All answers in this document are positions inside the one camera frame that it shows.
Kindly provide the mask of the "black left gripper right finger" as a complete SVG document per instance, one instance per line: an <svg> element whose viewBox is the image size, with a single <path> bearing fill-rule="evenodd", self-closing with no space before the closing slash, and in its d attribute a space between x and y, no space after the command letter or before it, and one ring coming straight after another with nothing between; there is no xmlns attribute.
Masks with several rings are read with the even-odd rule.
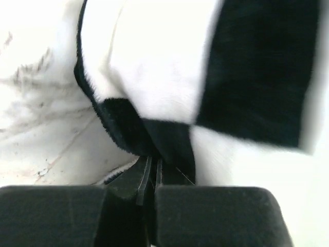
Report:
<svg viewBox="0 0 329 247"><path fill-rule="evenodd" d="M193 185L157 164L158 246L292 246L280 207L266 189Z"/></svg>

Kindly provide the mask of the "black and white checkered pillowcase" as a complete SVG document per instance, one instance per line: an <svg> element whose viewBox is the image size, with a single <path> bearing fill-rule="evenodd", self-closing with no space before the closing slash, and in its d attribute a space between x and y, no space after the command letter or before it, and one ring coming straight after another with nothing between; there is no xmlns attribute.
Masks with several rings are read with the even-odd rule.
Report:
<svg viewBox="0 0 329 247"><path fill-rule="evenodd" d="M84 1L76 81L114 143L199 185L243 185L311 146L326 1Z"/></svg>

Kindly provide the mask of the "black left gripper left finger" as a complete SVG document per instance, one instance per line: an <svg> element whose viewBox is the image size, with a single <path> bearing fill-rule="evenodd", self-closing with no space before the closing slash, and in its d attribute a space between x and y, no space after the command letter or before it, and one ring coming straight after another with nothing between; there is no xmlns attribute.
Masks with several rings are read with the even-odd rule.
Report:
<svg viewBox="0 0 329 247"><path fill-rule="evenodd" d="M152 158L107 185L1 189L1 246L149 246Z"/></svg>

